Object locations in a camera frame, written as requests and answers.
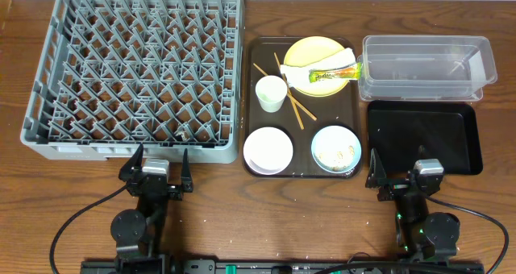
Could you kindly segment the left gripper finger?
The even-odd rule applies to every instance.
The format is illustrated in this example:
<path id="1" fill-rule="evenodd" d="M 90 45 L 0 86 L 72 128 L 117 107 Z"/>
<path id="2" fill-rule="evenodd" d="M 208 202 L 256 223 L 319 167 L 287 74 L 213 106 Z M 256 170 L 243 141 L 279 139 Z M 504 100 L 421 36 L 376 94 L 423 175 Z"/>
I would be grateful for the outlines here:
<path id="1" fill-rule="evenodd" d="M 135 174 L 141 171 L 143 155 L 144 146 L 140 144 L 133 156 L 121 167 L 119 171 L 119 179 L 121 181 L 129 181 Z"/>
<path id="2" fill-rule="evenodd" d="M 185 193 L 192 193 L 194 190 L 193 178 L 189 167 L 188 150 L 185 149 L 181 164 L 181 188 Z"/>

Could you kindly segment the light blue bowl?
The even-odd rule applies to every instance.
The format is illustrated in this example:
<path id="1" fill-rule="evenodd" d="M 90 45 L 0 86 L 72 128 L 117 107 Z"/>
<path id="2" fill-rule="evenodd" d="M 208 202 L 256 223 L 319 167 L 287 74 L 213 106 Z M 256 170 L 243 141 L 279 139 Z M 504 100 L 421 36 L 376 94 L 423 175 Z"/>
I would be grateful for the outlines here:
<path id="1" fill-rule="evenodd" d="M 319 130 L 311 141 L 314 162 L 325 172 L 351 176 L 362 158 L 361 142 L 357 135 L 344 126 L 328 126 Z"/>

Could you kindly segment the white pink bowl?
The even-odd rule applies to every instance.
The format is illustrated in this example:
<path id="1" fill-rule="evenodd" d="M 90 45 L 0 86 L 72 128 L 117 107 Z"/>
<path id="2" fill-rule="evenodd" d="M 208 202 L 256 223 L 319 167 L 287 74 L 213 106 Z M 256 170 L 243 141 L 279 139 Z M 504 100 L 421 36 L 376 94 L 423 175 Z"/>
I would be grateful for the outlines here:
<path id="1" fill-rule="evenodd" d="M 286 169 L 293 159 L 293 143 L 283 130 L 261 127 L 245 139 L 243 158 L 254 173 L 275 175 Z"/>

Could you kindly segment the green snack wrapper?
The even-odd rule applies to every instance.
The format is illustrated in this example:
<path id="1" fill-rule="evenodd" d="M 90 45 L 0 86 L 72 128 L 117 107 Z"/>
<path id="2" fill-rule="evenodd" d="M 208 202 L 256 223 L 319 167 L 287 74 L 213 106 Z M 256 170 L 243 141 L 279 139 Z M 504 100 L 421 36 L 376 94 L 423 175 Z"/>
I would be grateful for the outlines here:
<path id="1" fill-rule="evenodd" d="M 316 83 L 334 79 L 357 80 L 361 76 L 361 69 L 361 63 L 353 63 L 342 68 L 333 68 L 328 70 L 311 69 L 309 73 L 309 82 Z"/>

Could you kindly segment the white paper cup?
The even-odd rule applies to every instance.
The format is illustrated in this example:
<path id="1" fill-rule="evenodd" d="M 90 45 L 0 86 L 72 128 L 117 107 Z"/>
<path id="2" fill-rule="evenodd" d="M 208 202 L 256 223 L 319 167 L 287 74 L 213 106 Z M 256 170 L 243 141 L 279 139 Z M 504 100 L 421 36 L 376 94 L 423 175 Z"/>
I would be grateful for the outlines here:
<path id="1" fill-rule="evenodd" d="M 285 100 L 287 85 L 280 77 L 266 76 L 258 80 L 255 92 L 261 108 L 265 112 L 275 113 Z"/>

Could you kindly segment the white paper napkin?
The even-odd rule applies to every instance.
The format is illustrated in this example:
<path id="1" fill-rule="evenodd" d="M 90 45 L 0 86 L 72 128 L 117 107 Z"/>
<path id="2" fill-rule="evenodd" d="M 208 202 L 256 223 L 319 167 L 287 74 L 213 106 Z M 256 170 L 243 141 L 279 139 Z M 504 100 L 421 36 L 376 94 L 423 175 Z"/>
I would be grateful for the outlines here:
<path id="1" fill-rule="evenodd" d="M 320 82 L 316 82 L 316 83 L 310 83 L 309 82 L 310 70 L 311 69 L 316 69 L 316 70 L 337 69 L 337 68 L 342 68 L 342 67 L 345 67 L 345 66 L 353 64 L 353 63 L 361 63 L 361 62 L 356 60 L 355 55 L 350 48 L 345 48 L 344 50 L 336 52 L 335 54 L 333 54 L 331 56 L 328 56 L 321 60 L 315 61 L 314 63 L 311 63 L 311 64 L 306 64 L 303 66 L 282 64 L 281 65 L 281 73 L 283 73 L 286 76 L 286 79 L 289 82 L 289 84 L 296 88 L 315 87 L 316 85 L 317 86 L 323 86 L 323 85 L 329 86 L 329 85 L 334 85 L 336 83 L 346 82 L 346 81 L 351 81 L 351 80 L 334 79 L 334 80 L 326 80 L 326 81 L 320 81 Z"/>

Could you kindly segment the rice and peanut pile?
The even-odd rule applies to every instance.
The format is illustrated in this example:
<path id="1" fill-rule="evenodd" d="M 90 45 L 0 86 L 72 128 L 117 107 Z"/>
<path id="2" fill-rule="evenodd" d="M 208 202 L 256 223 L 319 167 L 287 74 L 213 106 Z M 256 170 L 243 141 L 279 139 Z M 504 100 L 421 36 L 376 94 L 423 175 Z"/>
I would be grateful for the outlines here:
<path id="1" fill-rule="evenodd" d="M 353 146 L 347 146 L 344 149 L 335 149 L 320 152 L 316 155 L 318 161 L 331 171 L 339 172 L 349 167 L 353 162 L 355 150 Z"/>

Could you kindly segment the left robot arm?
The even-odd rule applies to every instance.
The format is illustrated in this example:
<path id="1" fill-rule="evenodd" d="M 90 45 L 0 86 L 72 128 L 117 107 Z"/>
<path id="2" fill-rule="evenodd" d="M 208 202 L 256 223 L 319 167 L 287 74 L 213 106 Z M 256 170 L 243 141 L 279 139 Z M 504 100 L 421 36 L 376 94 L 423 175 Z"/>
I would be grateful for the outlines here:
<path id="1" fill-rule="evenodd" d="M 145 160 L 140 145 L 119 171 L 125 190 L 138 202 L 134 209 L 118 213 L 110 225 L 117 273 L 175 273 L 179 269 L 170 255 L 160 252 L 160 240 L 169 202 L 180 201 L 194 190 L 188 151 L 183 152 L 179 185 L 169 182 L 169 167 L 167 160 Z"/>

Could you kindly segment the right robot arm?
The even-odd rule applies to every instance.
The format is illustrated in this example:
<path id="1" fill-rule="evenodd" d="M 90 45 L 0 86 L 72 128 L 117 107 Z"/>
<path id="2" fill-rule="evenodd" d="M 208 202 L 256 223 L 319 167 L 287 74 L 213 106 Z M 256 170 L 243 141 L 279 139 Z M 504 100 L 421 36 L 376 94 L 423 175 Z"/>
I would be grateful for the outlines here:
<path id="1" fill-rule="evenodd" d="M 418 160 L 403 178 L 387 176 L 376 149 L 371 150 L 365 186 L 377 189 L 378 201 L 393 201 L 397 243 L 416 261 L 444 262 L 457 254 L 460 221 L 454 214 L 430 212 L 428 198 L 440 190 L 443 165 L 437 159 Z"/>

